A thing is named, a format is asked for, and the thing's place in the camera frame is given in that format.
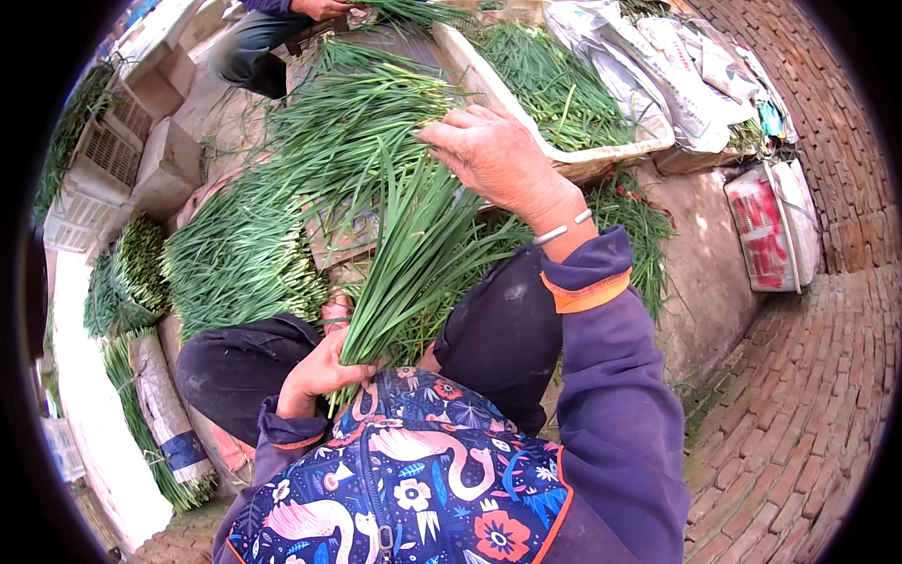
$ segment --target bangle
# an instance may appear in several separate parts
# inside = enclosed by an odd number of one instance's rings
[[[588,219],[591,216],[592,216],[592,210],[587,208],[585,211],[581,212],[578,216],[574,217],[573,221],[574,221],[574,223],[579,225],[579,224],[583,223],[584,221],[586,221],[586,219]],[[559,237],[566,232],[567,232],[567,226],[555,227],[551,231],[548,231],[545,235],[540,235],[540,236],[535,237],[532,240],[532,244],[533,245],[544,245],[551,239],[554,239],[555,237]]]

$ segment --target seated person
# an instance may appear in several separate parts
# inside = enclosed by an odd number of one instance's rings
[[[210,51],[210,72],[232,86],[278,99],[285,91],[285,63],[270,53],[299,32],[344,16],[345,0],[242,0],[249,14]]]

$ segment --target pink flamingo print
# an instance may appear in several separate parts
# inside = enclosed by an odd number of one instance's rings
[[[370,437],[370,450],[378,450],[386,456],[404,462],[413,462],[421,458],[441,454],[451,448],[454,460],[448,469],[448,484],[451,492],[467,502],[485,493],[495,482],[492,455],[489,449],[470,449],[470,456],[483,465],[483,481],[474,487],[466,487],[460,481],[461,471],[466,464],[466,447],[450,435],[436,430],[383,429]]]
[[[263,526],[271,528],[279,536],[290,541],[310,537],[330,537],[337,528],[341,532],[341,546],[336,554],[336,564],[347,564],[354,542],[354,521],[357,530],[370,538],[370,552],[366,564],[373,564],[378,552],[378,528],[375,517],[358,513],[355,519],[339,502],[322,499],[298,505],[293,499],[289,505],[279,504],[263,519]]]
[[[373,399],[372,403],[370,403],[370,410],[367,413],[360,412],[360,408],[364,403],[364,393],[369,393],[370,397]],[[377,407],[379,407],[379,386],[370,382],[365,388],[357,392],[356,397],[354,397],[354,405],[351,407],[351,417],[354,418],[354,421],[362,421],[376,413]]]

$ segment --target dark pants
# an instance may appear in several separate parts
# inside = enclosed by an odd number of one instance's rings
[[[538,276],[541,256],[526,245],[490,269],[448,315],[435,347],[445,378],[484,395],[530,436],[545,424],[539,402],[562,346],[561,318]],[[318,342],[289,314],[201,333],[181,350],[176,385],[215,424],[255,445],[263,398],[279,393]]]
[[[285,63],[270,51],[313,23],[306,14],[250,12],[210,49],[210,72],[232,86],[281,98],[286,94]]]

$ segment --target red flower print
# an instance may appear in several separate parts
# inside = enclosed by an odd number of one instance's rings
[[[460,391],[460,388],[451,384],[445,378],[438,378],[436,385],[432,386],[432,389],[446,400],[456,400],[464,397],[464,393]]]
[[[474,520],[474,532],[479,542],[476,549],[485,556],[516,562],[529,551],[524,541],[529,538],[529,528],[506,511],[490,511]]]

